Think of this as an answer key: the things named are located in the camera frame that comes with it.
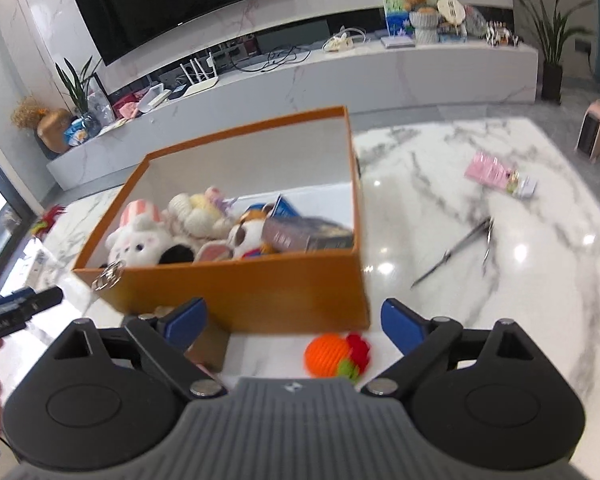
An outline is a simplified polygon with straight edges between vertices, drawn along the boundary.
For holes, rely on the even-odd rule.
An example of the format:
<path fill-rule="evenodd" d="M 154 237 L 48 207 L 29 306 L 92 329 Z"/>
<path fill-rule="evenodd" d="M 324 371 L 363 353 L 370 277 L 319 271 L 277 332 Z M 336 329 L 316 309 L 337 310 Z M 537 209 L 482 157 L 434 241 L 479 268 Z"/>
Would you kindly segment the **brown teddy bear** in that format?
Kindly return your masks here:
<path fill-rule="evenodd" d="M 427 0 L 403 0 L 404 10 L 407 12 L 419 12 L 431 14 L 436 12 L 433 6 L 430 6 Z"/>

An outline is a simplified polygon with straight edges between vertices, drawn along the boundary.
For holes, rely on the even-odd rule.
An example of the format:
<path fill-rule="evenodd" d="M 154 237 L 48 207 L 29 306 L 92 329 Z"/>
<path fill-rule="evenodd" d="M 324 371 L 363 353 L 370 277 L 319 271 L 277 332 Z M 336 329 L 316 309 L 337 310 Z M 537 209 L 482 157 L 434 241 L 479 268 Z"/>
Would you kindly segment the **pink space heater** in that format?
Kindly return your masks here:
<path fill-rule="evenodd" d="M 590 162 L 600 158 L 600 100 L 586 109 L 574 150 Z"/>

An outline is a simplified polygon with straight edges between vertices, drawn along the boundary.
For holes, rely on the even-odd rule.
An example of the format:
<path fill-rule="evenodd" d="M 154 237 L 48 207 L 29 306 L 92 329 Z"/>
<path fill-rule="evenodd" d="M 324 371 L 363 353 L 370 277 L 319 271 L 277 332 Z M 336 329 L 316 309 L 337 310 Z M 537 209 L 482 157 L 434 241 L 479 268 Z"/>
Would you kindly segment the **illustrated card game box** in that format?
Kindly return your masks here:
<path fill-rule="evenodd" d="M 354 233 L 339 223 L 317 217 L 271 217 L 264 222 L 262 240 L 278 252 L 316 252 L 350 249 Z"/>

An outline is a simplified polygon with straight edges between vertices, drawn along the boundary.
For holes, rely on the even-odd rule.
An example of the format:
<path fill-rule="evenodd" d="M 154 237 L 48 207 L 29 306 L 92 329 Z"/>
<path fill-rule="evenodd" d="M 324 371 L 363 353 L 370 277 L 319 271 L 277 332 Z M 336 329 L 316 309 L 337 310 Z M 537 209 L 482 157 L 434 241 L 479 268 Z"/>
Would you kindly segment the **pink packet with charm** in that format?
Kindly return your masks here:
<path fill-rule="evenodd" d="M 528 200 L 534 193 L 538 180 L 521 174 L 503 159 L 477 152 L 465 170 L 464 176 L 480 185 L 506 193 L 517 200 Z"/>

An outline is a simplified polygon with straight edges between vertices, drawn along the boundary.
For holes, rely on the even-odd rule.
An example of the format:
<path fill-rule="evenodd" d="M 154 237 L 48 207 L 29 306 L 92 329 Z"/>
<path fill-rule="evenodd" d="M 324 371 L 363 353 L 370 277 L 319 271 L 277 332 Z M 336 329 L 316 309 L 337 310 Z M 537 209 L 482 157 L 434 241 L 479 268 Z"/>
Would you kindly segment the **white wifi router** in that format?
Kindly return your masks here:
<path fill-rule="evenodd" d="M 193 73 L 189 73 L 184 64 L 180 65 L 182 72 L 189 82 L 189 86 L 183 93 L 183 98 L 209 90 L 218 83 L 219 74 L 211 53 L 204 59 L 204 62 L 206 63 L 206 67 L 202 66 L 201 62 L 196 58 L 191 58 L 189 60 L 189 67 L 193 70 Z"/>

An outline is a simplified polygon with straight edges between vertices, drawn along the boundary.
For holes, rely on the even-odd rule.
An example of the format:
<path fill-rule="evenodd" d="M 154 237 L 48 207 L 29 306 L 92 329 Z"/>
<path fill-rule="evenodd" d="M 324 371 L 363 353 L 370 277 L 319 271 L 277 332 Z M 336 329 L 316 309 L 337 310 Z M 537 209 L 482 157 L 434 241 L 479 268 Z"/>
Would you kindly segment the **white plush pink striped hat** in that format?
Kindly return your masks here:
<path fill-rule="evenodd" d="M 150 200 L 133 200 L 122 212 L 118 228 L 108 235 L 108 264 L 149 268 L 159 264 L 193 263 L 189 244 L 174 236 Z"/>

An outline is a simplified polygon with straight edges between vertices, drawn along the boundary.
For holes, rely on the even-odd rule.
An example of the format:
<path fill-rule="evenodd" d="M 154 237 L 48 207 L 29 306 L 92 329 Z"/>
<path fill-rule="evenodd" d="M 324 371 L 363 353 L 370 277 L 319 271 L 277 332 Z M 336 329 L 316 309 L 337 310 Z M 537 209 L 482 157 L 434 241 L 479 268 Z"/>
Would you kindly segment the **metal scissors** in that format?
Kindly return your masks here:
<path fill-rule="evenodd" d="M 430 277 L 431 274 L 434 274 L 439 268 L 445 266 L 453 257 L 462 252 L 465 248 L 467 248 L 472 242 L 478 240 L 478 238 L 484 238 L 484 251 L 482 261 L 481 261 L 481 271 L 482 274 L 486 274 L 486 264 L 489 261 L 491 255 L 492 248 L 492 240 L 493 240 L 493 229 L 494 229 L 494 218 L 486 217 L 483 219 L 478 226 L 472 228 L 463 238 L 461 238 L 454 246 L 449 248 L 443 256 L 424 274 L 416 278 L 416 280 L 411 284 L 411 288 L 416 287 L 421 282 L 425 281 Z"/>

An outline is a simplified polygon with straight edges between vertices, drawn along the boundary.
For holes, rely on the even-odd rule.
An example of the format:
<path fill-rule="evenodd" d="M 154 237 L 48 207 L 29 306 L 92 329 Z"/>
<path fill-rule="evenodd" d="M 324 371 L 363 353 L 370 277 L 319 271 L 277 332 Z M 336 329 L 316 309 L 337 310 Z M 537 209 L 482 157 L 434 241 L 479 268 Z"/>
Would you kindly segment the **brown white plush dog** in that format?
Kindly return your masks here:
<path fill-rule="evenodd" d="M 265 220 L 273 207 L 273 204 L 251 206 L 237 220 L 227 237 L 235 260 L 275 254 L 274 247 L 262 236 Z"/>

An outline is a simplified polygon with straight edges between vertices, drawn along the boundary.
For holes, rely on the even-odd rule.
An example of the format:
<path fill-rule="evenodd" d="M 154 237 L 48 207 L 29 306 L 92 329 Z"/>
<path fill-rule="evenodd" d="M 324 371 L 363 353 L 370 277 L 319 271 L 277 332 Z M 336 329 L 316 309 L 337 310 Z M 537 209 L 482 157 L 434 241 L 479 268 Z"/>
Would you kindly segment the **orange cardboard storage box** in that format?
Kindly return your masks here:
<path fill-rule="evenodd" d="M 124 207 L 146 198 L 164 207 L 176 194 L 216 185 L 239 210 L 284 196 L 306 216 L 354 233 L 344 249 L 162 264 L 102 275 L 105 242 Z M 361 261 L 360 179 L 349 113 L 343 106 L 255 122 L 162 148 L 126 180 L 76 258 L 73 271 L 123 314 L 148 313 L 204 298 L 224 330 L 309 334 L 366 330 L 370 306 Z"/>

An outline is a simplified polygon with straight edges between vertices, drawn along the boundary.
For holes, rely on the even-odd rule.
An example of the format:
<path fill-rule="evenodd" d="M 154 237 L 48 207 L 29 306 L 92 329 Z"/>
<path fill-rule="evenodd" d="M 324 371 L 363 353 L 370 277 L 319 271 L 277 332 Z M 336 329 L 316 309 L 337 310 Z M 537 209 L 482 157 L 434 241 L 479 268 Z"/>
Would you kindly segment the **cream crochet doll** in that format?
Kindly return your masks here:
<path fill-rule="evenodd" d="M 234 226 L 232 207 L 235 200 L 228 200 L 214 186 L 203 193 L 181 193 L 171 198 L 164 214 L 174 234 L 196 240 L 220 240 L 227 237 Z"/>

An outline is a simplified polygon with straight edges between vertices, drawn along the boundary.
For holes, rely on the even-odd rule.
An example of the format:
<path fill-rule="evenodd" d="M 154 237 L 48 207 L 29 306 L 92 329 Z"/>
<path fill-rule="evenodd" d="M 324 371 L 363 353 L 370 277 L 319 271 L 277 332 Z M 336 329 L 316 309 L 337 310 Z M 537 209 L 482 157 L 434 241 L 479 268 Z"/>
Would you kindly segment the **left green plant in vase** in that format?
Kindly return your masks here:
<path fill-rule="evenodd" d="M 68 58 L 64 58 L 64 63 L 65 68 L 58 63 L 55 64 L 56 73 L 65 86 L 78 117 L 83 122 L 87 136 L 94 138 L 102 128 L 102 124 L 88 107 L 88 89 L 91 80 L 96 76 L 100 61 L 94 63 L 90 56 L 79 70 L 76 70 Z"/>

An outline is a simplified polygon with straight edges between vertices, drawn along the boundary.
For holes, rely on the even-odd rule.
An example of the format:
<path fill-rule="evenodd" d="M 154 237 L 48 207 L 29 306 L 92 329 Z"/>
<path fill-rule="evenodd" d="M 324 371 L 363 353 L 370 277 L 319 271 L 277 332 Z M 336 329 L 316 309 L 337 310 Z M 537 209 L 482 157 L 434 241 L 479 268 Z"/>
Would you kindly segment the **potted green plant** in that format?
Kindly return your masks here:
<path fill-rule="evenodd" d="M 562 0 L 554 0 L 551 9 L 545 0 L 515 0 L 522 6 L 524 13 L 530 18 L 531 36 L 541 48 L 542 78 L 541 99 L 546 102 L 559 104 L 562 102 L 562 55 L 569 39 L 576 37 L 592 37 L 592 29 L 583 25 L 573 25 L 571 18 L 580 10 L 592 6 L 594 0 L 582 0 L 570 6 L 568 10 L 560 10 Z"/>

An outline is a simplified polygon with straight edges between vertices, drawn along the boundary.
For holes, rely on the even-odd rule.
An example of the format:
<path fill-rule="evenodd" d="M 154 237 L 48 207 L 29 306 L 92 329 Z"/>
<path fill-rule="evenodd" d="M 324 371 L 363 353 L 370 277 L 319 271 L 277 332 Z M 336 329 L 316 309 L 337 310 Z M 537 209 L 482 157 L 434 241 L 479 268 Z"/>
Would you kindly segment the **white tv console cabinet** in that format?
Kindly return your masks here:
<path fill-rule="evenodd" d="M 343 105 L 353 114 L 430 105 L 531 103 L 539 52 L 528 44 L 426 44 L 387 49 L 372 41 L 342 53 L 312 52 L 269 73 L 230 72 L 212 88 L 146 115 L 49 162 L 60 187 L 136 166 L 146 154 L 278 116 Z"/>

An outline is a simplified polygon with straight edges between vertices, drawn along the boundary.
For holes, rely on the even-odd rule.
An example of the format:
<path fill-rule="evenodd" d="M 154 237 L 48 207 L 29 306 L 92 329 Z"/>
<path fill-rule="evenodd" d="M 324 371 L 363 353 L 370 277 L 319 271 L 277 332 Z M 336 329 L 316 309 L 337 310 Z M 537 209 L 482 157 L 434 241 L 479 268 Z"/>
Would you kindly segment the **golden brown vase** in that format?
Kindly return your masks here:
<path fill-rule="evenodd" d="M 73 116 L 68 110 L 58 108 L 50 110 L 42 117 L 36 127 L 36 134 L 46 148 L 57 155 L 64 154 L 69 149 L 65 140 L 65 131 L 71 126 Z"/>

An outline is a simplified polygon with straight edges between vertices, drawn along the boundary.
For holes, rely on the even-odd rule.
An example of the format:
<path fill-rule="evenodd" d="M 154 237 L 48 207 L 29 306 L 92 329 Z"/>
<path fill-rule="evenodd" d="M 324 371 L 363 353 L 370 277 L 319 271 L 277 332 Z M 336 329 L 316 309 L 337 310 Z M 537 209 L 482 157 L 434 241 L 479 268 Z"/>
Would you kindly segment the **orange crochet ball toy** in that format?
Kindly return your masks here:
<path fill-rule="evenodd" d="M 314 378 L 347 378 L 357 382 L 370 366 L 370 343 L 358 333 L 324 334 L 303 353 L 306 371 Z"/>

